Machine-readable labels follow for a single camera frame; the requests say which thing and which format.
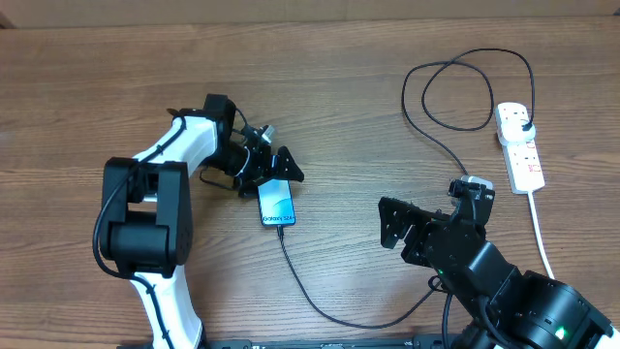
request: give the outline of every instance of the black power cord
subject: black power cord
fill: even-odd
[[[236,112],[238,112],[239,115],[241,116],[241,118],[243,119],[243,123],[245,124],[244,127],[245,126],[249,126],[248,119],[245,118],[245,115],[243,114],[243,111],[241,111],[241,109],[237,108]]]
[[[497,331],[495,326],[493,326],[493,324],[491,324],[491,321],[488,318],[488,314],[486,313],[486,306],[487,305],[488,305],[488,297],[486,297],[486,296],[478,297],[478,309],[480,311],[480,317],[482,318],[482,321],[484,322],[484,325],[486,326],[486,328],[491,332],[491,334],[493,334],[495,339],[497,339],[497,341],[500,343],[500,345],[502,347],[504,347],[505,349],[519,349],[516,345],[514,345],[511,342],[507,341],[500,334],[500,332]]]
[[[291,259],[289,258],[289,254],[287,253],[287,248],[284,245],[284,227],[278,226],[277,227],[277,232],[278,232],[278,238],[280,239],[280,245],[282,246],[282,252],[284,253],[284,258],[287,260],[287,263],[289,264],[289,268],[291,269],[291,273],[293,274],[294,279],[297,281],[297,285],[299,285],[299,289],[301,290],[301,293],[303,293],[303,296],[306,298],[308,303],[319,314],[321,314],[321,316],[325,317],[327,320],[329,320],[331,322],[334,322],[336,324],[339,324],[339,325],[342,325],[342,326],[351,327],[351,328],[356,328],[356,329],[363,329],[363,330],[380,330],[380,329],[385,329],[385,328],[394,326],[396,324],[401,323],[406,318],[408,318],[409,315],[413,314],[414,311],[416,311],[416,309],[418,309],[418,307],[420,305],[422,305],[424,303],[424,301],[426,301],[430,297],[430,295],[432,295],[433,292],[435,292],[435,289],[439,286],[439,285],[432,285],[431,286],[431,290],[428,291],[411,309],[409,309],[409,311],[407,311],[405,314],[401,315],[399,318],[397,318],[396,320],[394,320],[392,322],[389,322],[389,323],[386,323],[386,324],[383,324],[383,325],[358,325],[358,324],[352,324],[352,323],[349,323],[349,322],[346,322],[346,321],[338,320],[338,319],[334,318],[333,316],[325,314],[310,299],[310,296],[308,296],[308,292],[303,287],[303,284],[301,284],[301,280],[299,280],[299,276],[297,276],[297,273],[295,272],[295,268],[293,267],[293,263],[291,263]]]
[[[442,340],[444,341],[444,348],[450,349],[450,342],[448,339],[448,316],[450,315],[450,303],[452,302],[452,294],[446,296],[446,304],[444,305],[444,316],[442,317]]]
[[[235,189],[234,189],[234,188],[232,188],[231,186],[228,186],[228,185],[226,185],[226,184],[220,184],[220,183],[215,182],[215,181],[213,181],[213,180],[209,180],[209,179],[204,178],[204,177],[202,176],[202,173],[204,173],[204,172],[206,171],[206,169],[207,169],[207,166],[205,166],[205,167],[201,170],[201,172],[199,173],[199,175],[198,175],[198,179],[200,179],[202,183],[209,184],[209,185],[213,185],[213,186],[218,187],[218,188],[220,188],[220,189],[226,189],[226,190],[230,190],[230,191],[235,191]]]
[[[168,112],[172,114],[174,117],[181,118],[181,126],[174,133],[174,135],[172,135],[172,137],[170,137],[164,143],[158,144],[156,146],[157,148],[155,149],[155,151],[153,151],[152,153],[148,154],[146,157],[138,161],[136,165],[134,165],[134,167],[132,167],[123,176],[123,178],[118,181],[118,183],[116,184],[116,186],[110,193],[108,199],[104,203],[103,207],[101,208],[101,211],[99,211],[99,215],[97,216],[97,221],[95,222],[95,228],[93,230],[93,256],[95,257],[95,261],[97,262],[97,265],[99,266],[99,268],[103,270],[106,274],[113,276],[113,277],[120,278],[120,279],[124,279],[124,280],[136,281],[140,283],[142,286],[144,286],[144,288],[146,288],[146,294],[148,294],[151,297],[151,300],[153,301],[153,308],[155,309],[155,316],[157,317],[157,322],[162,331],[163,339],[166,340],[166,343],[168,344],[170,349],[174,349],[174,346],[172,345],[171,337],[169,335],[169,332],[166,330],[166,325],[164,324],[164,318],[162,317],[162,310],[159,306],[159,302],[157,301],[157,296],[155,295],[154,287],[151,286],[146,280],[140,277],[137,277],[134,274],[131,274],[131,275],[122,274],[118,271],[111,270],[110,268],[108,268],[108,266],[106,266],[106,264],[104,263],[104,260],[101,257],[101,251],[99,250],[99,241],[100,241],[100,236],[101,236],[101,229],[102,229],[101,226],[102,226],[103,219],[106,216],[106,212],[108,212],[109,205],[114,200],[116,195],[118,195],[118,193],[120,192],[120,189],[129,180],[129,178],[131,178],[132,175],[136,173],[136,171],[140,168],[142,164],[151,161],[152,159],[157,157],[159,154],[163,153],[164,150],[170,144],[176,141],[176,139],[178,139],[181,133],[183,133],[183,131],[186,129],[185,117],[183,117],[183,115],[181,115],[178,111],[175,111],[175,110],[168,110]]]
[[[409,116],[409,113],[407,112],[407,106],[405,104],[405,90],[407,88],[407,81],[409,80],[409,77],[416,70],[419,70],[419,69],[422,69],[422,68],[426,68],[426,67],[442,66],[437,72],[435,72],[435,74],[426,83],[426,86],[424,87],[424,91],[422,92],[421,104],[422,104],[422,108],[424,109],[424,112],[426,113],[426,115],[431,120],[436,122],[437,124],[439,124],[439,125],[441,125],[443,127],[446,127],[448,129],[454,130],[454,131],[478,131],[478,130],[484,128],[489,123],[489,121],[491,120],[491,117],[493,117],[493,110],[495,108],[495,101],[493,99],[493,89],[491,88],[491,83],[489,82],[488,77],[486,76],[486,74],[480,68],[476,67],[475,65],[472,65],[472,64],[469,64],[469,63],[465,63],[465,62],[461,62],[461,61],[458,60],[459,58],[463,57],[464,55],[467,55],[467,54],[470,54],[470,53],[474,53],[474,52],[479,52],[479,51],[499,51],[499,52],[510,53],[510,54],[513,54],[513,55],[519,57],[523,61],[523,63],[525,63],[525,66],[527,67],[527,71],[528,71],[528,73],[530,75],[530,85],[532,86],[532,112],[531,112],[531,116],[530,116],[530,122],[528,122],[527,124],[523,125],[523,130],[525,130],[525,131],[529,130],[532,127],[532,124],[534,122],[534,103],[535,103],[535,98],[534,98],[535,97],[534,73],[532,72],[532,67],[530,67],[530,63],[527,61],[527,59],[525,59],[525,57],[523,57],[520,53],[515,52],[513,50],[504,49],[504,48],[475,48],[475,49],[470,49],[470,50],[468,50],[466,52],[463,52],[463,53],[457,55],[456,57],[454,57],[453,59],[451,59],[449,61],[439,61],[439,62],[432,62],[432,63],[426,63],[426,64],[418,65],[417,67],[414,67],[412,70],[410,70],[409,73],[407,73],[407,76],[405,77],[405,80],[403,82],[402,93],[401,93],[401,96],[400,96],[400,107],[401,107],[401,109],[403,111],[403,114],[407,118],[407,121],[409,121],[409,123],[412,125],[412,127],[414,127],[418,132],[420,132],[425,137],[427,137],[429,140],[431,140],[432,142],[436,143],[438,146],[443,148],[454,159],[454,161],[456,161],[456,164],[458,165],[458,167],[461,169],[461,171],[465,175],[468,175],[469,173],[465,169],[465,166],[463,166],[463,163],[461,163],[459,158],[456,156],[456,154],[454,154],[454,152],[452,152],[452,150],[450,150],[445,144],[439,142],[437,139],[433,138],[429,134],[427,134],[424,131],[422,131],[418,127],[418,125],[416,125],[414,123],[414,121],[411,119],[411,117]],[[461,65],[461,66],[464,66],[464,67],[467,67],[467,68],[470,68],[470,69],[473,69],[473,70],[477,71],[484,78],[484,82],[486,82],[486,86],[488,87],[488,94],[489,94],[489,97],[490,97],[490,100],[491,100],[491,108],[490,108],[488,117],[486,118],[486,120],[480,126],[472,127],[472,128],[462,128],[462,127],[456,127],[456,126],[448,125],[447,123],[444,123],[444,122],[438,120],[437,118],[435,118],[435,116],[433,116],[433,114],[426,107],[426,91],[428,90],[428,87],[430,86],[430,84],[433,82],[433,80],[441,72],[443,72],[447,67],[449,67],[449,66],[451,66],[453,64]]]

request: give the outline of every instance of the black bracket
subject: black bracket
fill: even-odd
[[[246,170],[235,178],[233,188],[239,197],[256,197],[258,188],[272,179],[303,181],[304,175],[288,148],[281,146],[277,155],[271,155],[271,146],[263,145],[250,150]]]
[[[137,165],[135,159],[108,160],[102,204]],[[147,194],[157,195],[156,212],[129,210],[128,203],[140,203]],[[122,274],[148,271],[171,277],[174,268],[187,261],[193,234],[187,164],[142,164],[110,203],[102,221],[100,248]]]
[[[382,198],[379,201],[381,245],[391,249],[404,238],[402,259],[409,264],[430,267],[425,245],[433,231],[445,227],[449,229],[453,225],[464,225],[472,229],[479,238],[484,239],[486,236],[484,225],[490,217],[495,192],[487,189],[484,184],[457,179],[450,184],[448,195],[459,199],[452,215],[442,213],[440,210],[427,211],[396,199]]]

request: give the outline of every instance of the white power strip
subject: white power strip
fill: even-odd
[[[522,130],[522,124],[529,121],[527,109],[518,103],[502,103],[495,111],[497,135],[504,150],[506,170],[514,194],[527,194],[532,211],[534,232],[541,252],[542,263],[550,278],[555,278],[544,252],[541,228],[534,205],[534,192],[544,187],[541,159],[536,150],[534,126],[529,131]]]

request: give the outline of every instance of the tabletop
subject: tabletop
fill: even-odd
[[[305,172],[293,183],[297,223],[286,243],[325,312],[360,324],[391,321],[428,291],[433,270],[380,244],[383,196],[451,211],[460,171],[403,118],[414,66],[471,48],[523,54],[536,76],[537,144],[546,186],[535,194],[556,277],[620,322],[620,20],[496,18],[0,30],[0,347],[113,348],[152,333],[129,282],[92,256],[102,169],[170,127],[166,108],[227,94],[253,125],[273,124]],[[495,52],[464,58],[489,76],[495,101],[531,108],[527,70]],[[487,238],[521,270],[544,273],[527,198],[512,194],[492,121],[454,132],[422,112],[434,69],[406,94],[418,125],[470,174],[495,183]],[[484,80],[451,67],[429,88],[441,120],[488,115]],[[226,180],[215,172],[215,180]],[[186,265],[210,339],[390,338],[438,333],[445,297],[380,331],[345,328],[306,302],[256,200],[190,181],[194,244]],[[469,315],[456,302],[449,328]]]

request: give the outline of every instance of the smartphone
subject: smartphone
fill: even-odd
[[[259,186],[261,221],[266,227],[290,226],[295,223],[291,186],[287,180],[272,179]]]

